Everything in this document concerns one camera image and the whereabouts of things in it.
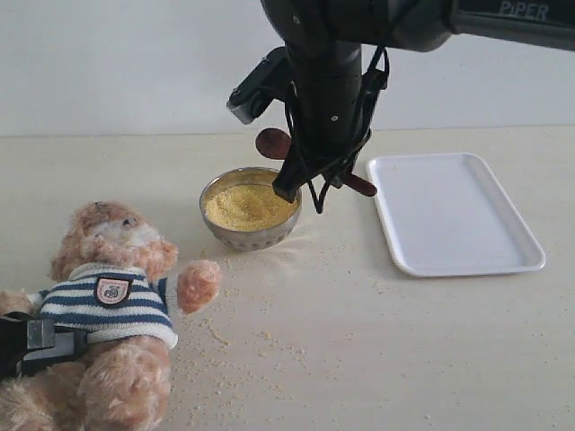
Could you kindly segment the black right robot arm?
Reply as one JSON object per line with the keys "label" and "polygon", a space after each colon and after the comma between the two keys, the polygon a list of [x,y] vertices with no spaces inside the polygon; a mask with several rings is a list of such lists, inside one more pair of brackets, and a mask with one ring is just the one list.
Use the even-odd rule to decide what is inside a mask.
{"label": "black right robot arm", "polygon": [[264,1],[283,39],[291,82],[285,99],[292,145],[274,180],[287,201],[309,180],[345,183],[365,144],[387,72],[388,48],[430,52],[466,34],[574,49],[572,1]]}

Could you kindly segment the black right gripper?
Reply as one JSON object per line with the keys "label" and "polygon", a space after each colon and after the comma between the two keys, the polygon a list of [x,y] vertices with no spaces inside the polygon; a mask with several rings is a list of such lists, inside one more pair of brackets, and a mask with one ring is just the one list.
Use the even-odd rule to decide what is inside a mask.
{"label": "black right gripper", "polygon": [[285,45],[300,109],[294,126],[302,131],[299,144],[306,160],[289,152],[272,188],[285,201],[295,201],[312,173],[339,157],[345,161],[325,173],[325,184],[336,189],[349,184],[357,160],[351,149],[361,138],[353,117],[362,85],[362,50],[347,41],[331,41],[314,53],[293,41]]}

